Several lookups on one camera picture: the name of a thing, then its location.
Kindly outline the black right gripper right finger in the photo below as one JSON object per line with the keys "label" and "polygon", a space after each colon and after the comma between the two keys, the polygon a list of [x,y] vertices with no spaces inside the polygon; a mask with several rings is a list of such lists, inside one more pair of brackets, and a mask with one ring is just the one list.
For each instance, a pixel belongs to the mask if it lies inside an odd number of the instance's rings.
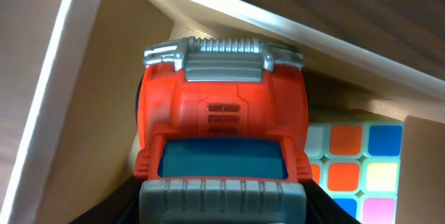
{"label": "black right gripper right finger", "polygon": [[359,224],[314,181],[305,182],[306,224]]}

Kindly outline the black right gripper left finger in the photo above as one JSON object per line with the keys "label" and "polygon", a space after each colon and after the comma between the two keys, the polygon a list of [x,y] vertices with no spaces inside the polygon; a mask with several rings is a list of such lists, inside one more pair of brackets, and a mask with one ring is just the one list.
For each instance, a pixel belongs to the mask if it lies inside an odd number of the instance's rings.
{"label": "black right gripper left finger", "polygon": [[100,203],[70,224],[139,224],[139,192],[143,180],[130,177]]}

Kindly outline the colourful puzzle cube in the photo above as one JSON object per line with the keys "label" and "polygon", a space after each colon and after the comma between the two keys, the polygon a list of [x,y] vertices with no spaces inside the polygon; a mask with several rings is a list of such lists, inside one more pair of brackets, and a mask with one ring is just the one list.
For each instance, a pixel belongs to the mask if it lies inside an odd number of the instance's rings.
{"label": "colourful puzzle cube", "polygon": [[312,109],[305,152],[313,180],[360,223],[396,222],[403,122]]}

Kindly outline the white cardboard box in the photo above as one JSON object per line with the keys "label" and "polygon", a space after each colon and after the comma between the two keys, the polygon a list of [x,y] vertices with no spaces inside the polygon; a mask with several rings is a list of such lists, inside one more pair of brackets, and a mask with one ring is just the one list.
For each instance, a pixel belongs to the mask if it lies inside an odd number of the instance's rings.
{"label": "white cardboard box", "polygon": [[45,31],[1,62],[3,223],[67,223],[128,178],[142,50],[188,34],[297,45],[323,122],[403,121],[396,222],[444,222],[444,0],[62,0]]}

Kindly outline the red toy truck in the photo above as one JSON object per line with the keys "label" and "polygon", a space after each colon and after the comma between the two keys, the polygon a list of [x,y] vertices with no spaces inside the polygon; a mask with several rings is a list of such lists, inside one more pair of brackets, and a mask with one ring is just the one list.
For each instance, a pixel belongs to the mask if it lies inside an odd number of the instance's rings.
{"label": "red toy truck", "polygon": [[256,38],[146,48],[141,223],[304,223],[312,178],[302,54]]}

